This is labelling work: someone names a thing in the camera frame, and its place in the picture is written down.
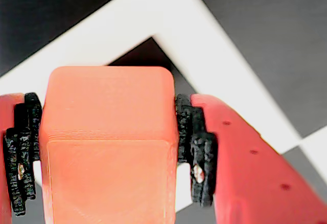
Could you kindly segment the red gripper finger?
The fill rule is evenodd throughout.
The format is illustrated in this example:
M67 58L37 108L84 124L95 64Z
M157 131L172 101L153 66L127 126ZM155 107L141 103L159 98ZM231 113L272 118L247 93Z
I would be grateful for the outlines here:
M40 159L42 106L35 93L1 96L1 223L26 213L36 198L33 163Z
M178 161L191 199L217 223L326 223L326 204L234 109L210 96L175 98Z

